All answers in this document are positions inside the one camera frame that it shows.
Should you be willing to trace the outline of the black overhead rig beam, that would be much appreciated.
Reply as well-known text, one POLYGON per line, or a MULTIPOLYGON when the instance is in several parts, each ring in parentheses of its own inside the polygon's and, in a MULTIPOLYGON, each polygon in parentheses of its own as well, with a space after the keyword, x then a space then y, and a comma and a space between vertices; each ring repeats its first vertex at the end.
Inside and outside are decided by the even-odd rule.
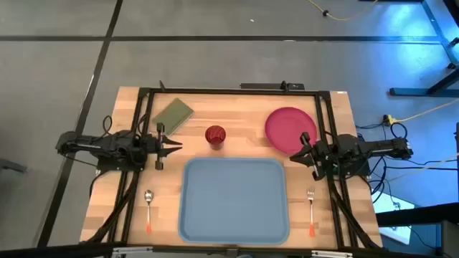
POLYGON ((153 252, 159 253, 191 253, 191 254, 221 254, 237 257, 242 254, 284 254, 287 256, 311 257, 312 250, 326 250, 352 253, 354 258, 445 258, 442 256, 425 256, 390 252, 386 249, 364 249, 343 247, 340 249, 284 249, 284 248, 254 248, 254 247, 170 247, 170 246, 128 246, 123 242, 113 243, 83 243, 75 245, 35 247, 28 249, 12 249, 0 251, 0 258, 91 258, 112 255, 116 247, 153 247, 153 252))

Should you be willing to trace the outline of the grey flat floor object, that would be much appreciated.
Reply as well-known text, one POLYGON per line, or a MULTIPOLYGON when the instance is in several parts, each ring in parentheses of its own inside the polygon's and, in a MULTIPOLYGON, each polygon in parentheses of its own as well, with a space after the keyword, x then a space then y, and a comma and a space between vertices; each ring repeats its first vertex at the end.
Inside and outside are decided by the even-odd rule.
POLYGON ((16 171, 19 173, 25 173, 27 171, 26 166, 20 165, 13 161, 9 161, 7 159, 0 158, 0 171, 4 169, 16 171))

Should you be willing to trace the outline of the white floor sheet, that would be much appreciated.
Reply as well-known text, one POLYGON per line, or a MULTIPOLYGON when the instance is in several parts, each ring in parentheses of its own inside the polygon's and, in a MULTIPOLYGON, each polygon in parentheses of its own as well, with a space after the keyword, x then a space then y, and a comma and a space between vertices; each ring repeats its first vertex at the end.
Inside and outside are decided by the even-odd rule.
MULTIPOLYGON (((374 201, 373 206, 377 214, 389 211, 413 209, 415 207, 414 204, 397 197, 391 197, 387 193, 382 193, 378 199, 373 196, 372 200, 374 201)), ((410 243, 411 232, 412 231, 408 226, 379 227, 379 233, 381 235, 405 245, 410 243)))

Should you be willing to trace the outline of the black slanted beam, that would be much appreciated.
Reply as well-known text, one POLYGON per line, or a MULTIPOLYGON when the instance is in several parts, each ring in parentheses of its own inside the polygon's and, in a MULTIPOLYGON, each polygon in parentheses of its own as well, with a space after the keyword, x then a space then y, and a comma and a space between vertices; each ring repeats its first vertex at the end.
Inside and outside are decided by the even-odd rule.
POLYGON ((376 217, 380 227, 439 224, 442 221, 459 224, 459 202, 386 211, 376 214, 376 217))

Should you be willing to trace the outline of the black metal table frame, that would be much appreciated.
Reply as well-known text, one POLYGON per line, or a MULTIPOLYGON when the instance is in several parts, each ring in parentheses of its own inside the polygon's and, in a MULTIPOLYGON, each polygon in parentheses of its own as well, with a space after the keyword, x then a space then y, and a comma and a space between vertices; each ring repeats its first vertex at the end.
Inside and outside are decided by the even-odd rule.
POLYGON ((265 121, 272 111, 282 107, 298 108, 310 115, 317 128, 329 133, 355 134, 356 128, 346 92, 323 92, 317 100, 313 93, 238 89, 170 88, 153 97, 153 112, 161 112, 179 98, 194 114, 173 134, 183 147, 170 154, 164 169, 155 169, 149 160, 141 172, 133 205, 128 243, 170 247, 267 247, 284 249, 336 249, 336 223, 333 220, 326 180, 315 181, 311 168, 294 163, 274 149, 265 137, 265 121), (204 134, 219 125, 226 138, 219 150, 213 150, 204 134), (290 233, 281 245, 201 244, 184 241, 178 232, 181 187, 185 165, 194 158, 271 158, 282 163, 285 171, 290 233), (307 191, 313 188, 315 236, 309 236, 310 204, 307 191), (151 233, 146 232, 146 190, 153 192, 151 233))

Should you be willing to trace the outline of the green notebook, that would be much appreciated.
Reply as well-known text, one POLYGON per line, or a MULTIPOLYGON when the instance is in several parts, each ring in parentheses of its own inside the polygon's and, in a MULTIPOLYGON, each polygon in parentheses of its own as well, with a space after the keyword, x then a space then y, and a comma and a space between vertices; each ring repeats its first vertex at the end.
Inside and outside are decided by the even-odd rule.
POLYGON ((192 115, 194 111, 179 98, 175 98, 152 120, 154 124, 164 125, 164 134, 172 135, 192 115))

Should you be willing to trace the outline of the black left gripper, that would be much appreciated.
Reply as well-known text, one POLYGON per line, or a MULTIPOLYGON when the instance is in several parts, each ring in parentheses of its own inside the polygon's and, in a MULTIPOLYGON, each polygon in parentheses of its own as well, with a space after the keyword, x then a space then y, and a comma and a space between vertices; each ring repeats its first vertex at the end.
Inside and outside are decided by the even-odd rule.
POLYGON ((156 125, 156 131, 156 136, 153 136, 151 133, 146 135, 146 152, 147 154, 156 154, 155 169, 163 170, 164 163, 161 161, 162 157, 167 157, 167 155, 181 150, 181 147, 164 148, 164 144, 182 145, 182 143, 171 140, 166 135, 164 135, 165 126, 163 123, 158 123, 156 125))

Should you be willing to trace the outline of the dark red ribbed cup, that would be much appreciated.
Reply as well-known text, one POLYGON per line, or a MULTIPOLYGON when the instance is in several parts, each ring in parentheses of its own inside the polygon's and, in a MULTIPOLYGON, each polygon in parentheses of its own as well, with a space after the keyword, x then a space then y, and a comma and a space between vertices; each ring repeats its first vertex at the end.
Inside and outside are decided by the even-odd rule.
POLYGON ((223 142, 226 138, 226 131, 219 125, 212 125, 207 128, 204 136, 210 147, 218 151, 223 146, 223 142))

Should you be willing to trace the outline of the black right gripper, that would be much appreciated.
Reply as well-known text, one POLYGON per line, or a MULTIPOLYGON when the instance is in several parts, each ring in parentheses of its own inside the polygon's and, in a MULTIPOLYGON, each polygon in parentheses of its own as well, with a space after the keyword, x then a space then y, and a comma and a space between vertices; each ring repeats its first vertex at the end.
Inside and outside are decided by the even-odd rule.
POLYGON ((301 134, 303 147, 290 157, 290 161, 312 167, 313 179, 320 181, 326 177, 328 169, 327 145, 321 140, 312 145, 310 140, 310 135, 307 132, 301 134))

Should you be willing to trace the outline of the black metal floor stand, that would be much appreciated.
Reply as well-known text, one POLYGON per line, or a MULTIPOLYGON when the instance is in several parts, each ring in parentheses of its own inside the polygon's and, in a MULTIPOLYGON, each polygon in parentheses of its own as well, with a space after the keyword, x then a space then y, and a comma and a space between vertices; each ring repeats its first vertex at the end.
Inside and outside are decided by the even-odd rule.
POLYGON ((383 37, 383 42, 400 42, 400 43, 436 43, 440 44, 450 63, 446 67, 451 70, 451 73, 439 82, 435 83, 429 88, 406 88, 406 87, 392 87, 389 89, 391 96, 398 97, 459 97, 459 90, 450 89, 450 87, 459 81, 459 57, 455 56, 453 48, 459 44, 459 36, 449 40, 438 19, 432 12, 427 0, 359 0, 359 1, 372 1, 377 3, 391 3, 391 4, 420 4, 430 20, 431 26, 435 31, 435 36, 421 37, 421 36, 396 36, 396 37, 383 37))

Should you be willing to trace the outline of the metal spoon orange handle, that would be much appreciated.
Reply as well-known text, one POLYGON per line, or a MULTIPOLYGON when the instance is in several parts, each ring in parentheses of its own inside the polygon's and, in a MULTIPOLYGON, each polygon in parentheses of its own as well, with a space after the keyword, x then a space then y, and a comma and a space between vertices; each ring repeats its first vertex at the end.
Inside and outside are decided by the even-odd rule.
POLYGON ((147 203, 147 212, 146 212, 146 232, 151 233, 151 202, 153 201, 153 192, 151 190, 146 190, 144 193, 144 199, 147 203))

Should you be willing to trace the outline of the grey box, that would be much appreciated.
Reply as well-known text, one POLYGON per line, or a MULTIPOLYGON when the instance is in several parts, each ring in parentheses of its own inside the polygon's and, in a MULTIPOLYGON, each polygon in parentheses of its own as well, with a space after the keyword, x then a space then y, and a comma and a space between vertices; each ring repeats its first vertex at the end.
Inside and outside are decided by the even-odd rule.
POLYGON ((445 258, 459 258, 459 224, 441 223, 441 251, 445 258))

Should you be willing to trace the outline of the red plastic plate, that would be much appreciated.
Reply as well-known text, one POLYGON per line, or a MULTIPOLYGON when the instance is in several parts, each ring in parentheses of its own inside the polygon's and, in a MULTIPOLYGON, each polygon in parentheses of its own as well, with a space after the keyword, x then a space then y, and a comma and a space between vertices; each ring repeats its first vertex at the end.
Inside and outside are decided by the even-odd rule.
POLYGON ((281 107, 269 114, 265 121, 265 136, 272 147, 293 155, 301 150, 302 133, 308 133, 310 144, 317 140, 317 127, 313 119, 295 107, 281 107))

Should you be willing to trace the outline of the blue plastic tray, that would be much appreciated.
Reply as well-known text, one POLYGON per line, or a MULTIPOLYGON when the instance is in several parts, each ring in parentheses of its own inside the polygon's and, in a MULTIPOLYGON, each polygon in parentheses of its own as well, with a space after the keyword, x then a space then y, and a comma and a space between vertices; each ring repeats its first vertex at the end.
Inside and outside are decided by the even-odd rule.
POLYGON ((290 233, 285 171, 271 158, 194 158, 184 167, 178 232, 190 243, 281 245, 290 233))

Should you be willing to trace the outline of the metal fork orange handle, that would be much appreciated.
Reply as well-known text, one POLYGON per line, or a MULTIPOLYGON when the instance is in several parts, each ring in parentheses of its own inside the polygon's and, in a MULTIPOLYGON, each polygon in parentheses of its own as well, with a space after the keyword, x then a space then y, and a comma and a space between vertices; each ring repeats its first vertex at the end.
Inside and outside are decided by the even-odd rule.
POLYGON ((310 204, 310 227, 309 227, 309 236, 314 237, 315 236, 315 226, 314 226, 314 211, 313 211, 313 201, 314 201, 314 196, 315 196, 315 190, 313 188, 310 188, 307 191, 308 194, 308 201, 310 204))

